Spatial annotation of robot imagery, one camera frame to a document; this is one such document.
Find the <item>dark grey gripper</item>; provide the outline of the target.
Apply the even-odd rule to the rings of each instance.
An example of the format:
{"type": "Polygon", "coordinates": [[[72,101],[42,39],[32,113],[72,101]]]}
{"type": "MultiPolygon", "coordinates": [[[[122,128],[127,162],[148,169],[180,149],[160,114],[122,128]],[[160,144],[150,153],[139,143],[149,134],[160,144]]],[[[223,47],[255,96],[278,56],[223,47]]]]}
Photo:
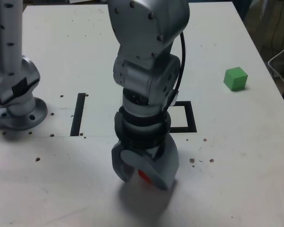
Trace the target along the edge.
{"type": "Polygon", "coordinates": [[[169,190],[179,168],[179,156],[176,144],[171,137],[165,143],[155,147],[142,147],[138,153],[124,150],[119,141],[112,148],[112,166],[118,177],[128,182],[134,168],[145,173],[160,190],[169,190]]]}

